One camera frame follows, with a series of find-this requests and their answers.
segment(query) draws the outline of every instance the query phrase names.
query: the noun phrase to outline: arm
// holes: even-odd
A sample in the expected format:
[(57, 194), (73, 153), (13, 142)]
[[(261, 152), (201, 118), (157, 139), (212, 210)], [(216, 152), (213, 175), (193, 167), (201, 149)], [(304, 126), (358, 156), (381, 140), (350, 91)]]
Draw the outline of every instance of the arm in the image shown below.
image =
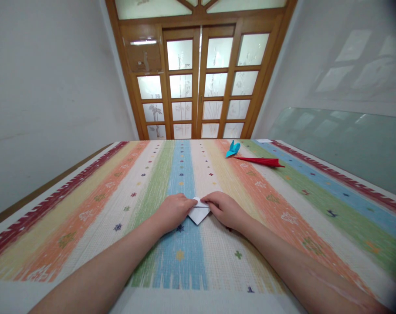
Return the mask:
[(196, 204), (181, 193), (169, 196), (152, 217), (72, 273), (30, 313), (107, 313), (146, 253)]
[(227, 194), (210, 193), (201, 201), (208, 202), (221, 223), (253, 243), (309, 313), (388, 312), (358, 287), (251, 218)]

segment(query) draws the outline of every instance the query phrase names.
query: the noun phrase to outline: small white paper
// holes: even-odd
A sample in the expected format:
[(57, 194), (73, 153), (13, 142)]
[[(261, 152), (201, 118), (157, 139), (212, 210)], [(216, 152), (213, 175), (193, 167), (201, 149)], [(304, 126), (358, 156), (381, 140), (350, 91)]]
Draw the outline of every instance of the small white paper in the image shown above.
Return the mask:
[(198, 204), (196, 204), (194, 207), (209, 207), (207, 203), (201, 202), (201, 198), (195, 196), (193, 199), (196, 199), (198, 201)]
[(196, 225), (199, 225), (201, 221), (209, 214), (209, 205), (202, 203), (199, 197), (194, 197), (198, 201), (193, 209), (189, 212), (188, 216), (193, 220)]
[(263, 139), (263, 140), (256, 140), (259, 143), (272, 143), (273, 141), (271, 141), (270, 139)]

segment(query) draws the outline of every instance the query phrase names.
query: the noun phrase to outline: colorful striped tablecloth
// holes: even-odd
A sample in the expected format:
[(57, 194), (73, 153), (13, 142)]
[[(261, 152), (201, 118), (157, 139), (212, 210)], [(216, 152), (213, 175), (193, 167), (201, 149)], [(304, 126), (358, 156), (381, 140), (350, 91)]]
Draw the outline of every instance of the colorful striped tablecloth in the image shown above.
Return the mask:
[[(0, 224), (0, 313), (26, 312), (151, 216), (166, 196), (231, 195), (290, 244), (387, 306), (396, 295), (396, 196), (281, 141), (118, 142)], [(260, 253), (212, 215), (187, 218), (137, 267), (112, 312), (299, 312)]]

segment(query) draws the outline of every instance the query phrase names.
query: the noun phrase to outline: green stripe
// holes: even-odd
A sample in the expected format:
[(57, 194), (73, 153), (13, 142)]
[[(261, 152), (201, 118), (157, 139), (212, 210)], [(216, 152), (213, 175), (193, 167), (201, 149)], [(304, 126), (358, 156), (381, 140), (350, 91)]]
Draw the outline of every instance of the green stripe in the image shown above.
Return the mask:
[[(251, 151), (255, 156), (262, 158), (277, 158), (252, 140), (243, 140), (242, 145)], [(286, 168), (277, 168), (275, 173), (284, 179), (294, 190), (298, 191), (308, 202), (310, 202), (324, 217), (327, 218), (336, 228), (344, 231), (357, 246), (368, 253), (375, 263), (385, 269), (388, 273), (396, 277), (396, 239), (383, 231), (378, 225), (361, 215), (345, 202), (339, 200), (319, 185), (309, 180), (306, 176), (295, 170), (280, 159)], [(302, 190), (306, 190), (310, 195), (305, 195)], [(337, 217), (327, 215), (327, 210), (339, 212)], [(379, 252), (373, 253), (369, 244), (376, 247)]]
[[(154, 214), (166, 198), (174, 148), (174, 141), (165, 141), (161, 146), (161, 151), (154, 160), (156, 164), (153, 166), (149, 185), (140, 193), (140, 199), (134, 207), (133, 217), (130, 219), (125, 233), (137, 228)], [(152, 274), (156, 270), (155, 255), (156, 245), (147, 253), (132, 274), (131, 285), (133, 287), (150, 287)]]

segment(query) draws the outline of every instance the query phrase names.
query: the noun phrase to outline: wooden table edge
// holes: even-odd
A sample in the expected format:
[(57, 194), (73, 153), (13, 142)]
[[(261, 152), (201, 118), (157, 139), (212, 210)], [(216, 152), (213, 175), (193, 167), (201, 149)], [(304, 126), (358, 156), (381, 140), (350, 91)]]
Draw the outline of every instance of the wooden table edge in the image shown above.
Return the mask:
[(73, 167), (67, 169), (62, 174), (56, 176), (54, 179), (52, 179), (51, 181), (47, 182), (46, 184), (44, 184), (43, 186), (41, 186), (40, 188), (38, 188), (34, 192), (32, 192), (29, 195), (25, 196), (23, 199), (17, 201), (12, 206), (6, 208), (3, 212), (0, 213), (0, 223), (3, 222), (4, 220), (6, 220), (8, 217), (10, 217), (15, 212), (17, 212), (19, 209), (24, 207), (30, 201), (36, 199), (38, 196), (40, 196), (46, 190), (51, 188), (54, 184), (56, 184), (56, 183), (60, 182), (61, 180), (63, 180), (66, 176), (68, 176), (70, 173), (75, 171), (77, 168), (79, 168), (80, 166), (83, 166), (85, 163), (87, 163), (89, 160), (91, 160), (93, 157), (98, 155), (100, 152), (102, 152), (103, 150), (105, 150), (106, 148), (111, 146), (112, 144), (113, 143), (110, 143), (110, 144), (104, 146), (103, 148), (97, 150), (96, 152), (94, 152), (93, 154), (89, 155), (88, 157), (86, 157), (85, 159), (80, 161), (79, 163), (75, 164)]

